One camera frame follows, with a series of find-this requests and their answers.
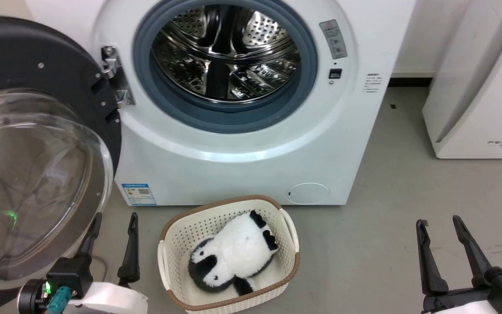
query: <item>blue and white sticker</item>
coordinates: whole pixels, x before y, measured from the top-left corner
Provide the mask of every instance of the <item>blue and white sticker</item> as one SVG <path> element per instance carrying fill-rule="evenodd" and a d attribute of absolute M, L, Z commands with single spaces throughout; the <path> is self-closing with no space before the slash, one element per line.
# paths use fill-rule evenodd
<path fill-rule="evenodd" d="M 148 184 L 122 184 L 125 195 L 133 206 L 156 205 Z"/>

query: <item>teal connector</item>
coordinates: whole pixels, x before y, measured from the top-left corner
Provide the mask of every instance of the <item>teal connector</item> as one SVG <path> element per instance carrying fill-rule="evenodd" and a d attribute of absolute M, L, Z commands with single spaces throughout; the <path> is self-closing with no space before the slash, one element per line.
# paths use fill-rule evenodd
<path fill-rule="evenodd" d="M 71 298 L 71 289 L 60 287 L 47 305 L 46 314 L 62 314 Z"/>

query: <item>screw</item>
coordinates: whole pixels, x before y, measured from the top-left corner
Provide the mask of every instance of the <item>screw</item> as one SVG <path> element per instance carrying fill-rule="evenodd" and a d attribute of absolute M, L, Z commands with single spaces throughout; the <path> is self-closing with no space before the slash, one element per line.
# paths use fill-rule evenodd
<path fill-rule="evenodd" d="M 106 53 L 106 55 L 113 55 L 115 53 L 115 48 L 111 47 L 111 46 L 108 46 L 106 48 L 104 48 L 104 52 Z"/>

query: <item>black baseboard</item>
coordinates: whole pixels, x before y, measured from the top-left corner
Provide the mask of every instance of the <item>black baseboard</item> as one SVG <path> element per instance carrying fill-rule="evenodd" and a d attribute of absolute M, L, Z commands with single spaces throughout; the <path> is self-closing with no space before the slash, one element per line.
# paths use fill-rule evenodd
<path fill-rule="evenodd" d="M 388 87 L 429 87 L 433 78 L 390 78 Z"/>

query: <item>metal hinge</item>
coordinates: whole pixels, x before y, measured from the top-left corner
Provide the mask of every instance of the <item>metal hinge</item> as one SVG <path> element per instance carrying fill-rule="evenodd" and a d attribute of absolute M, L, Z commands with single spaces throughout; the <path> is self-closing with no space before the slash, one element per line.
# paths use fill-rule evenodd
<path fill-rule="evenodd" d="M 124 108 L 127 105 L 135 105 L 135 100 L 131 93 L 131 88 L 123 72 L 121 60 L 115 46 L 102 47 L 102 60 L 104 77 L 109 81 L 114 89 L 115 101 L 118 108 Z"/>

